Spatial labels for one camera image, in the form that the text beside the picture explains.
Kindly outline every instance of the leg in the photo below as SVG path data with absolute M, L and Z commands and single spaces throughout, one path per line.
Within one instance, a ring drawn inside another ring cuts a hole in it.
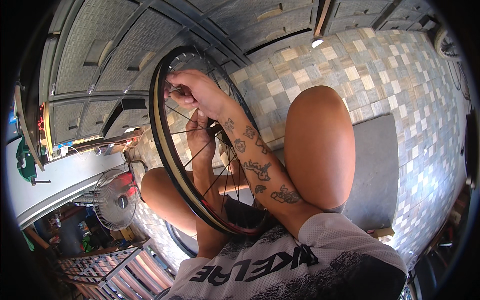
M 293 101 L 285 129 L 285 164 L 310 204 L 330 210 L 347 201 L 355 173 L 355 137 L 335 90 L 315 86 Z
M 190 179 L 193 180 L 192 173 L 188 172 L 188 174 Z M 223 194 L 225 184 L 227 184 L 227 192 L 234 191 L 235 188 L 238 190 L 237 175 L 234 178 L 235 185 L 232 176 L 220 176 L 217 181 L 219 192 Z M 243 183 L 240 188 L 248 188 L 248 185 Z M 142 197 L 156 214 L 175 228 L 190 236 L 197 234 L 195 213 L 173 186 L 172 180 L 168 177 L 165 169 L 155 168 L 145 174 L 142 179 Z

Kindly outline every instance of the bicycle wheel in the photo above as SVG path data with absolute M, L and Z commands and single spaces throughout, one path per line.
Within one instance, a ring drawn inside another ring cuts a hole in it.
M 445 27 L 440 28 L 440 30 L 437 32 L 433 46 L 435 47 L 437 54 L 444 60 L 461 61 L 455 43 L 448 36 L 448 31 L 445 29 Z
M 224 233 L 256 235 L 263 230 L 270 214 L 265 209 L 257 207 L 251 189 L 248 192 L 245 191 L 246 189 L 240 189 L 240 176 L 245 176 L 241 164 L 238 163 L 239 170 L 235 176 L 230 173 L 233 161 L 238 160 L 237 153 L 222 126 L 215 120 L 209 120 L 207 128 L 201 130 L 207 130 L 213 137 L 210 143 L 215 142 L 216 148 L 224 147 L 224 152 L 227 154 L 226 166 L 222 163 L 219 153 L 215 154 L 212 165 L 215 170 L 221 170 L 221 172 L 217 174 L 210 189 L 218 188 L 219 193 L 223 194 L 222 210 L 225 208 L 228 216 L 225 217 L 222 211 L 215 211 L 204 199 L 205 194 L 198 192 L 188 177 L 188 171 L 192 169 L 191 162 L 195 156 L 191 157 L 188 149 L 185 125 L 190 120 L 188 116 L 194 110 L 187 111 L 179 107 L 170 97 L 165 98 L 164 93 L 168 73 L 187 69 L 197 69 L 209 76 L 220 89 L 241 105 L 252 125 L 258 130 L 247 104 L 225 70 L 213 58 L 197 51 L 194 47 L 178 47 L 157 65 L 150 85 L 150 124 L 163 166 L 185 202 L 208 225 Z M 223 191 L 218 184 L 215 185 L 222 175 L 227 176 Z M 232 198 L 226 196 L 229 180 L 234 187 L 234 192 L 230 192 Z

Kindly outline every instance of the bicycle tire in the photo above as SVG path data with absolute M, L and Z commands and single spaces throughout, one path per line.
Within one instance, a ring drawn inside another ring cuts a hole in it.
M 201 58 L 208 60 L 213 67 L 221 74 L 222 79 L 225 80 L 233 90 L 234 95 L 239 99 L 239 104 L 245 111 L 248 119 L 251 121 L 254 128 L 258 131 L 258 127 L 253 119 L 247 104 L 243 100 L 239 90 L 234 83 L 230 80 L 227 73 L 221 68 L 221 66 L 210 56 L 203 52 L 197 51 L 195 47 L 181 46 L 173 49 L 168 53 L 157 65 L 152 76 L 149 93 L 149 112 L 150 112 L 150 125 L 152 127 L 152 134 L 158 150 L 160 159 L 163 166 L 167 171 L 173 185 L 178 190 L 184 201 L 192 209 L 192 211 L 199 216 L 209 226 L 223 233 L 244 234 L 244 235 L 257 235 L 262 232 L 262 228 L 266 225 L 269 219 L 269 213 L 266 212 L 264 218 L 260 221 L 260 225 L 256 228 L 241 228 L 235 224 L 231 224 L 228 221 L 220 218 L 215 213 L 214 209 L 204 199 L 201 193 L 197 191 L 193 182 L 188 178 L 186 170 L 179 168 L 178 165 L 183 166 L 178 153 L 176 152 L 175 145 L 171 138 L 171 135 L 167 137 L 166 133 L 169 132 L 168 120 L 166 118 L 166 109 L 163 102 L 165 101 L 163 91 L 165 89 L 165 81 L 159 80 L 160 78 L 166 78 L 168 74 L 168 67 L 178 56 L 191 53 L 199 55 Z
M 437 34 L 435 35 L 435 40 L 433 42 L 433 47 L 435 48 L 435 51 L 437 52 L 438 56 L 443 58 L 444 60 L 449 60 L 449 61 L 461 61 L 460 55 L 455 54 L 455 55 L 446 55 L 442 51 L 442 42 L 447 36 L 448 31 L 445 27 L 440 28 L 438 30 Z
M 190 258 L 197 257 L 197 253 L 195 253 L 187 245 L 185 245 L 185 243 L 182 240 L 180 240 L 179 237 L 175 234 L 175 231 L 173 230 L 173 226 L 167 221 L 165 221 L 165 225 L 167 226 L 167 231 L 170 237 L 175 242 L 175 244 L 177 244 L 177 246 L 183 251 L 183 253 L 188 255 Z

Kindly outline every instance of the finger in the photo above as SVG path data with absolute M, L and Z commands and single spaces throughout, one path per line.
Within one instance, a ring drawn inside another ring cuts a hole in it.
M 165 99 L 168 98 L 168 95 L 170 95 L 170 89 L 172 88 L 172 85 L 169 84 L 168 82 L 165 82 L 165 88 L 164 88 L 164 97 Z
M 197 125 L 198 121 L 198 109 L 193 113 L 192 117 L 190 117 L 190 121 L 188 121 L 187 125 L 185 125 L 185 130 L 195 130 L 198 128 Z
M 208 117 L 200 109 L 197 109 L 197 112 L 198 112 L 198 120 L 197 120 L 198 126 L 201 128 L 207 128 Z
M 198 107 L 198 102 L 195 100 L 193 96 L 182 95 L 178 91 L 173 91 L 170 96 L 172 99 L 178 103 L 183 108 L 186 109 L 193 109 Z
M 171 72 L 167 75 L 167 80 L 174 86 L 185 85 L 188 87 L 192 87 L 199 80 L 198 74 L 193 71 L 194 70 L 189 70 L 189 72 L 187 71 Z

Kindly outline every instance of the tattoo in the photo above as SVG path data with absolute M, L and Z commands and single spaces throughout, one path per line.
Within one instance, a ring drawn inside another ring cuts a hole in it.
M 245 141 L 242 141 L 241 139 L 235 140 L 235 149 L 237 149 L 240 153 L 245 152 L 245 149 L 247 149 Z
M 268 149 L 268 147 L 264 144 L 264 142 L 262 141 L 262 139 L 260 137 L 258 137 L 257 141 L 255 142 L 255 145 L 257 145 L 257 147 L 261 147 L 262 148 L 262 153 L 267 155 L 267 153 L 271 152 L 270 149 Z
M 228 119 L 228 121 L 223 125 L 223 128 L 225 128 L 225 130 L 228 130 L 230 132 L 233 132 L 233 129 L 235 127 L 233 127 L 235 123 L 232 121 L 232 119 Z
M 280 188 L 280 192 L 273 192 L 270 197 L 280 203 L 293 204 L 301 200 L 300 194 L 297 191 L 289 192 L 285 184 Z
M 269 181 L 270 177 L 268 177 L 268 168 L 272 165 L 272 163 L 268 163 L 262 167 L 259 163 L 253 163 L 250 160 L 248 163 L 243 163 L 243 167 L 247 170 L 255 172 L 257 174 L 258 179 L 261 181 Z
M 263 193 L 266 189 L 267 189 L 266 186 L 259 184 L 255 187 L 255 194 Z
M 245 135 L 249 139 L 253 140 L 253 137 L 255 136 L 255 129 L 253 129 L 250 126 L 247 126 L 247 131 L 243 135 Z

